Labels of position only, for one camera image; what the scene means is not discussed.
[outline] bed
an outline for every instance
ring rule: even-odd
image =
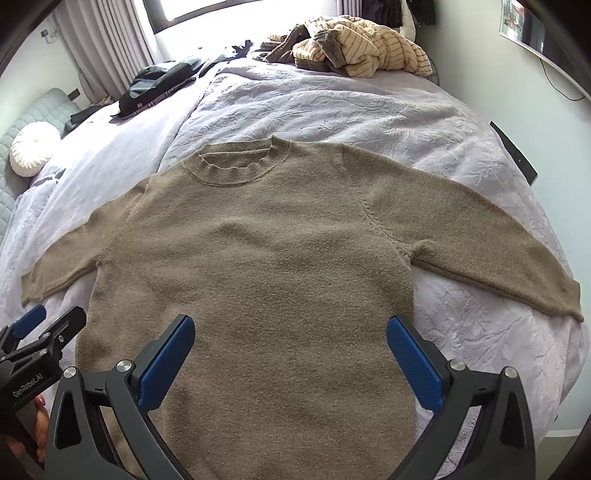
[[[28,124],[48,122],[64,135],[66,122],[80,108],[59,88],[52,88],[39,97],[31,106],[4,132],[0,138],[0,239],[7,231],[8,222],[18,196],[29,188],[29,179],[16,175],[9,163],[12,141]]]
[[[404,72],[348,79],[240,59],[216,66],[128,121],[111,121],[116,111],[116,105],[103,108],[66,137],[62,152],[19,199],[0,250],[4,324],[25,312],[20,276],[98,206],[205,144],[272,134],[344,142],[464,183],[521,222],[570,272],[548,219],[500,139],[426,79]],[[30,339],[72,306],[87,309],[95,278],[89,273],[47,299],[48,320]],[[539,442],[580,374],[589,346],[586,327],[417,267],[413,279],[415,325],[444,355],[473,369],[519,370]],[[74,350],[69,345],[64,351],[64,367],[76,363]],[[459,461],[476,415],[471,411],[441,473]],[[417,404],[417,436],[429,418]]]

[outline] window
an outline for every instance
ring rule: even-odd
[[[144,0],[154,33],[199,15],[258,0]]]

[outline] blue gripper pad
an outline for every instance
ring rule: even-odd
[[[437,412],[444,401],[443,382],[431,362],[397,317],[388,320],[386,340],[423,408]]]
[[[11,335],[15,340],[23,340],[29,333],[31,333],[37,326],[41,324],[47,312],[43,305],[37,305],[32,310],[26,312],[20,320],[12,327]]]
[[[195,324],[185,317],[139,379],[138,405],[143,412],[160,407],[194,343]]]

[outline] textured bedspread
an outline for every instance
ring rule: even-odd
[[[347,79],[246,59],[214,73],[123,124],[97,119],[93,142],[76,142],[67,156],[52,161],[48,168],[68,169],[59,181],[39,189],[37,203],[31,189],[26,208],[17,209],[12,221],[22,250],[4,245],[0,252],[0,267],[11,266],[0,280],[3,323],[24,312],[20,275],[96,207],[207,143],[272,134],[355,145],[464,183],[521,222],[569,269],[542,208],[494,132],[427,80],[403,72]],[[570,317],[550,318],[419,268],[413,267],[413,274],[417,329],[448,358],[462,358],[473,369],[498,372],[515,366],[541,440],[583,366],[587,329]],[[88,274],[48,299],[50,318],[75,304],[86,308],[94,279]],[[66,354],[64,365],[74,363],[73,350]],[[429,415],[418,405],[417,415],[420,434]],[[466,440],[464,433],[458,446]],[[445,471],[459,460],[457,452]]]

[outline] brown sweater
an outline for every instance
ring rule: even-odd
[[[387,478],[414,443],[385,341],[411,264],[582,320],[579,285],[471,189],[341,144],[212,145],[140,182],[22,278],[40,301],[98,269],[84,370],[179,313],[197,341],[151,414],[200,480]]]

